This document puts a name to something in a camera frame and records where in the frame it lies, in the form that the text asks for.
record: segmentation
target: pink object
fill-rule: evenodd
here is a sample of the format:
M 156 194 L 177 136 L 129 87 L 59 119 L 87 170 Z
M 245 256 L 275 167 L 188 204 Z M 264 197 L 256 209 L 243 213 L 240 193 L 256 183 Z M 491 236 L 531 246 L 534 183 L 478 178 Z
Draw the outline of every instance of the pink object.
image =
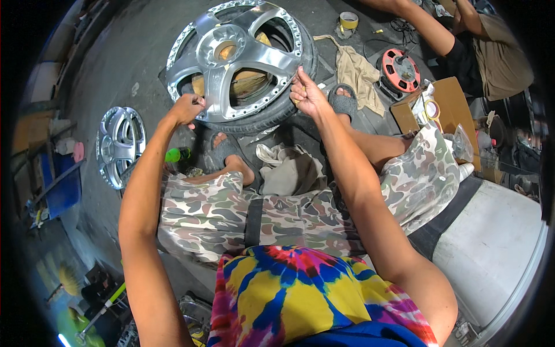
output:
M 83 158 L 85 158 L 85 145 L 83 144 L 83 142 L 78 142 L 75 144 L 75 146 L 73 146 L 73 160 L 75 160 L 75 162 L 80 162 L 81 160 L 83 160 Z

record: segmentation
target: green broom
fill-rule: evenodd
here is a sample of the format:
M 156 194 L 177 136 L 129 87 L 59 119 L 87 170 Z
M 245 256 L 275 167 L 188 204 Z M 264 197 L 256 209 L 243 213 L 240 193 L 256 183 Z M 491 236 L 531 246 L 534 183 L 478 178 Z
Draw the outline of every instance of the green broom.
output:
M 50 301 L 54 298 L 56 294 L 60 290 L 65 289 L 66 293 L 72 296 L 79 295 L 79 281 L 75 278 L 73 271 L 66 267 L 64 264 L 60 264 L 60 270 L 58 272 L 58 278 L 60 280 L 60 284 L 54 289 L 52 294 L 46 300 L 46 306 L 50 306 Z

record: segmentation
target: brown shirt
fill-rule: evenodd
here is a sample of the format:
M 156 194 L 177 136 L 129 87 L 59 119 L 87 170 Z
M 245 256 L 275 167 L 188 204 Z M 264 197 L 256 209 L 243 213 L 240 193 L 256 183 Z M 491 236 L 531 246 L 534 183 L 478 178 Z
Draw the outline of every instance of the brown shirt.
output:
M 475 38 L 484 96 L 490 100 L 511 97 L 534 81 L 532 68 L 505 22 L 497 16 L 480 14 L 489 38 Z

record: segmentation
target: polished alloy wheel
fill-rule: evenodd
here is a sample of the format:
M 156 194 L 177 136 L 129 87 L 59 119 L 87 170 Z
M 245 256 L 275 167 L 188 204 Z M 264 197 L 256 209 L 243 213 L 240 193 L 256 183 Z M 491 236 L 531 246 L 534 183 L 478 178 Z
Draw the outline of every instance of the polished alloy wheel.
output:
M 147 146 L 147 134 L 139 113 L 131 107 L 113 107 L 100 121 L 97 162 L 102 178 L 114 189 L 122 189 L 120 175 L 137 160 Z
M 216 17 L 218 13 L 235 7 L 244 7 L 245 11 L 226 22 Z M 291 52 L 267 46 L 255 39 L 257 30 L 273 18 L 280 18 L 287 24 L 293 37 Z M 187 45 L 194 33 L 199 37 L 198 44 Z M 244 118 L 266 107 L 286 89 L 300 65 L 302 48 L 299 25 L 283 8 L 265 1 L 226 2 L 203 13 L 179 34 L 166 64 L 168 92 L 175 102 L 181 94 L 179 83 L 193 74 L 202 74 L 206 110 L 197 119 L 222 123 Z M 234 74 L 242 68 L 271 74 L 275 85 L 252 103 L 232 107 L 230 85 Z

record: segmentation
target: tie-dye shirt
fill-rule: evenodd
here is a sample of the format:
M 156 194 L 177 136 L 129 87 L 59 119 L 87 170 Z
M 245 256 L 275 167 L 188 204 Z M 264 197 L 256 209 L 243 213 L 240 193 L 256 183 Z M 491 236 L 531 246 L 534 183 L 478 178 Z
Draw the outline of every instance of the tie-dye shirt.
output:
M 362 259 L 254 246 L 221 258 L 208 346 L 282 346 L 367 321 L 404 326 L 437 346 L 415 303 Z

